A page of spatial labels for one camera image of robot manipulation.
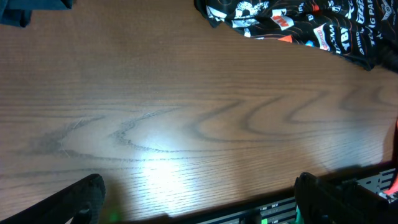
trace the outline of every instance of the black fabric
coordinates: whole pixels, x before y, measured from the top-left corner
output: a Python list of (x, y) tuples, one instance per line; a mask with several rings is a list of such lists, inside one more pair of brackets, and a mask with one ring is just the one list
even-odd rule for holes
[(195, 0), (213, 27), (318, 47), (371, 70), (398, 72), (398, 0)]
[(71, 9), (73, 0), (0, 0), (0, 24), (25, 27), (33, 10)]

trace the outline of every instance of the printed logo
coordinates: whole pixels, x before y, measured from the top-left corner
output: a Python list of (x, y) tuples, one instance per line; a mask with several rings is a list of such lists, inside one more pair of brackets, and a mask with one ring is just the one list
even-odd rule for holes
[(363, 48), (362, 48), (361, 36), (359, 35), (359, 32), (356, 33), (356, 42), (358, 44), (359, 52), (361, 52), (361, 54), (365, 55), (365, 52), (363, 51)]
[(316, 5), (316, 4), (312, 4), (312, 11), (313, 11), (313, 12), (319, 11), (319, 6)]
[(356, 4), (358, 5), (358, 15), (356, 17), (356, 22), (363, 24), (365, 22), (364, 17), (364, 4), (363, 0), (356, 0)]
[(394, 13), (394, 25), (396, 22), (396, 12), (392, 10), (392, 5), (394, 3), (394, 0), (391, 1), (391, 6), (388, 5), (387, 0), (383, 0), (383, 3), (381, 4), (381, 9), (384, 13), (384, 17), (381, 19), (382, 21), (388, 20), (388, 18), (391, 16), (392, 13)]
[(311, 21), (311, 20), (313, 20), (313, 15), (311, 15), (311, 14), (307, 14), (307, 17), (308, 17), (308, 21)]
[(369, 24), (370, 28), (376, 27), (376, 19), (374, 18), (374, 7), (373, 7), (373, 0), (368, 0), (368, 9), (369, 9), (369, 17), (371, 23)]
[(341, 54), (341, 50), (336, 42), (336, 37), (335, 37), (335, 28), (333, 25), (329, 25), (329, 30), (330, 30), (330, 42), (335, 46), (336, 53)]
[(311, 40), (307, 41), (307, 43), (305, 43), (305, 45), (309, 46), (309, 47), (314, 47), (315, 46)]
[[(261, 11), (268, 8), (268, 2), (260, 2), (253, 6), (250, 2), (239, 2), (235, 9), (235, 19), (232, 20), (232, 27), (249, 27), (258, 24), (259, 22), (253, 17), (258, 15)], [(243, 12), (249, 12), (248, 15), (243, 15)]]
[(339, 13), (341, 11), (341, 6), (335, 6), (334, 1), (328, 1), (329, 8), (335, 13)]
[(244, 31), (244, 36), (245, 37), (251, 37), (251, 33), (250, 33), (249, 28), (244, 28), (243, 31)]
[(381, 36), (381, 32), (380, 32), (380, 31), (377, 32), (376, 37), (377, 37), (378, 39), (381, 39), (381, 40), (383, 39), (383, 37)]
[(286, 9), (273, 9), (271, 19), (278, 24), (281, 30), (286, 30), (289, 27), (294, 26), (293, 19), (285, 16), (287, 10)]
[(340, 34), (341, 34), (341, 44), (343, 44), (344, 50), (347, 51), (348, 48), (350, 47), (350, 41), (349, 41), (349, 32), (348, 29), (346, 28), (341, 28), (340, 29)]
[(366, 28), (368, 28), (368, 30), (369, 30), (368, 36), (369, 36), (369, 39), (371, 40), (371, 45), (373, 47), (376, 44), (375, 41), (374, 41), (374, 38), (373, 38), (373, 30), (370, 29), (369, 27), (366, 27)]
[(293, 37), (291, 35), (287, 35), (285, 37), (279, 38), (278, 40), (293, 43)]
[(348, 12), (347, 12), (347, 14), (346, 14), (346, 17), (347, 17), (348, 19), (351, 19), (351, 15), (352, 15), (352, 13), (354, 12), (355, 7), (354, 7), (354, 3), (353, 3), (352, 0), (349, 0), (349, 1), (348, 1), (348, 5), (349, 5), (349, 10), (348, 10)]
[(207, 6), (207, 16), (209, 18), (215, 18), (216, 21), (224, 21), (226, 14), (223, 12), (220, 12), (217, 9), (213, 9), (210, 6)]
[(300, 3), (300, 5), (298, 6), (298, 12), (299, 13), (303, 13), (304, 12), (304, 2)]
[(325, 25), (325, 24), (322, 24), (321, 26), (315, 28), (315, 29), (313, 30), (313, 32), (315, 33), (315, 35), (316, 35), (316, 37), (317, 37), (317, 39), (318, 39), (319, 48), (322, 49), (322, 50), (327, 50), (327, 51), (329, 51), (329, 50), (330, 50), (330, 47), (329, 47), (328, 43), (326, 42), (325, 32), (323, 31), (323, 26), (324, 26), (324, 25)]

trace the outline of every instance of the black object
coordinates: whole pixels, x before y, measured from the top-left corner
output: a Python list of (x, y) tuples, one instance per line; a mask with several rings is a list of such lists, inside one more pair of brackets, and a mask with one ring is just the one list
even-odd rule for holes
[(0, 24), (26, 27), (33, 10), (71, 9), (73, 0), (0, 0)]
[(104, 198), (102, 177), (91, 174), (0, 224), (95, 224)]
[[(389, 188), (395, 179), (396, 167), (395, 162), (389, 162), (344, 170), (321, 179), (303, 173), (294, 188), (260, 195), (253, 200), (181, 217), (123, 223), (260, 224), (264, 219), (268, 223), (294, 222), (299, 214), (297, 204), (305, 224), (395, 224), (398, 223), (398, 201), (389, 204), (375, 191)], [(374, 188), (370, 182), (379, 184)], [(72, 224), (95, 224), (104, 196), (102, 177), (92, 174), (0, 224), (58, 224), (71, 217), (74, 217)]]
[(398, 72), (396, 0), (194, 2), (196, 9), (213, 27), (224, 22), (245, 37), (279, 39), (316, 47), (366, 70), (383, 65)]
[(335, 187), (303, 173), (294, 187), (305, 224), (398, 223), (398, 201), (389, 204), (354, 181)]

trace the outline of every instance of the wood grain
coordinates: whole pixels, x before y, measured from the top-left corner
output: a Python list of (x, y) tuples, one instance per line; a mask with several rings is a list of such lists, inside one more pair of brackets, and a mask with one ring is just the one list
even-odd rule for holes
[(192, 1), (78, 1), (0, 44), (0, 219), (91, 173), (106, 223), (391, 159), (396, 74), (212, 29)]

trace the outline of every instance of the green led light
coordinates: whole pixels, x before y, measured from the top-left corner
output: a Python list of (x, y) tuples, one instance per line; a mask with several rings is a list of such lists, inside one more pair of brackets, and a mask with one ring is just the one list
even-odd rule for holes
[(118, 222), (120, 221), (120, 217), (118, 215), (118, 213), (114, 212), (109, 216), (109, 222)]

